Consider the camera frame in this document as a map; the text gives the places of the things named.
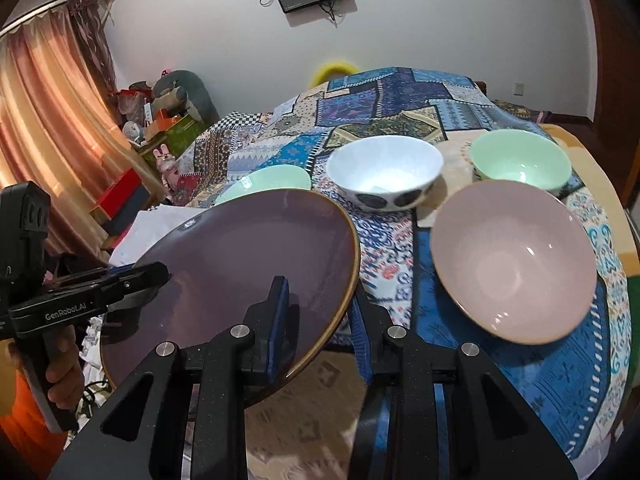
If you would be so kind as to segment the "person left hand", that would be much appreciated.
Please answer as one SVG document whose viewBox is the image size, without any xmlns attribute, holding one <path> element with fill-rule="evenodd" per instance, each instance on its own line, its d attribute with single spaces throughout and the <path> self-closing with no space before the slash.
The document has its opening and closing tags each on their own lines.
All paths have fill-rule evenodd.
<svg viewBox="0 0 640 480">
<path fill-rule="evenodd" d="M 85 388 L 85 378 L 79 364 L 79 350 L 73 326 L 63 328 L 56 337 L 56 351 L 46 371 L 46 379 L 50 384 L 47 398 L 62 411 L 75 411 Z M 15 396 L 12 412 L 19 408 L 34 404 L 32 393 L 25 376 L 25 367 L 21 353 L 14 341 L 6 346 L 16 373 Z"/>
</svg>

